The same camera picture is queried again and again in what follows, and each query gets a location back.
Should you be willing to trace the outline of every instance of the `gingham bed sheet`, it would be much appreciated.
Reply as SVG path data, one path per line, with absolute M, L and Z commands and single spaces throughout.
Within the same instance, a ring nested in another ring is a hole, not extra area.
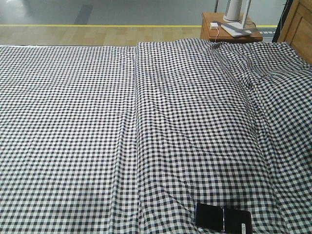
M 289 45 L 140 43 L 136 88 L 144 233 L 210 233 L 197 202 L 312 233 L 312 67 Z
M 0 48 L 0 233 L 137 233 L 135 47 Z
M 215 233 L 197 202 L 312 232 L 311 66 L 288 45 L 3 47 L 0 69 L 1 232 Z

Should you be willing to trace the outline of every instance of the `wooden nightstand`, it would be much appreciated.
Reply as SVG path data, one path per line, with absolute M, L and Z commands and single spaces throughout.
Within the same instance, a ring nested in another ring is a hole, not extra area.
M 218 21 L 220 23 L 226 23 L 223 20 L 223 15 L 224 13 L 203 12 L 203 23 L 201 26 L 200 39 L 215 41 L 215 37 L 217 36 L 218 31 L 210 29 L 210 22 Z M 250 28 L 253 33 L 249 36 L 233 38 L 220 26 L 220 35 L 217 37 L 216 42 L 226 41 L 231 43 L 250 43 L 263 40 L 261 34 L 257 30 L 257 28 L 255 28 L 254 24 L 247 23 L 246 28 Z

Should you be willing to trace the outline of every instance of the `cable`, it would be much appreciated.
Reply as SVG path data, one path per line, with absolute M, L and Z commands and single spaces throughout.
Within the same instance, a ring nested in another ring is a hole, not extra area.
M 286 12 L 286 9 L 287 9 L 288 2 L 289 2 L 289 0 L 286 1 L 284 10 L 283 10 L 282 15 L 281 15 L 281 20 L 280 20 L 281 25 L 280 25 L 280 32 L 279 32 L 280 34 L 282 33 L 282 28 L 283 28 L 283 24 L 284 24 L 283 23 L 283 17 L 284 17 L 284 14 Z
M 217 9 L 218 9 L 218 3 L 219 0 L 215 0 L 215 6 L 214 6 L 214 12 L 216 13 Z
M 247 21 L 246 24 L 247 24 L 247 25 L 253 24 L 255 28 L 257 27 L 257 25 L 255 24 L 255 22 L 252 22 L 252 21 Z
M 214 39 L 214 42 L 216 42 L 217 37 L 220 35 L 219 26 L 217 27 L 217 30 L 218 30 L 218 34 L 216 35 L 216 37 L 215 37 L 215 39 Z

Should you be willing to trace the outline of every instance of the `white charger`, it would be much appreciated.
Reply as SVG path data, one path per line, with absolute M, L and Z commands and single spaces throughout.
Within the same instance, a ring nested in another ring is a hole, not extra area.
M 213 29 L 218 30 L 218 27 L 219 27 L 218 23 L 215 23 L 215 22 L 210 23 L 210 29 L 211 30 L 213 30 Z

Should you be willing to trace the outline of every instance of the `desk lamp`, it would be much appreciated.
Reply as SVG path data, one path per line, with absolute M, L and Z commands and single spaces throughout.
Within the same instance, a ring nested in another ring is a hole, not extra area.
M 239 23 L 238 20 L 239 20 L 242 0 L 229 0 L 228 1 L 228 6 L 227 6 L 223 19 L 229 23 L 225 23 L 221 25 L 221 27 L 234 38 L 247 36 L 252 33 L 250 30 L 245 28 L 248 12 L 250 8 L 250 3 L 251 3 L 251 0 L 247 0 L 242 23 Z

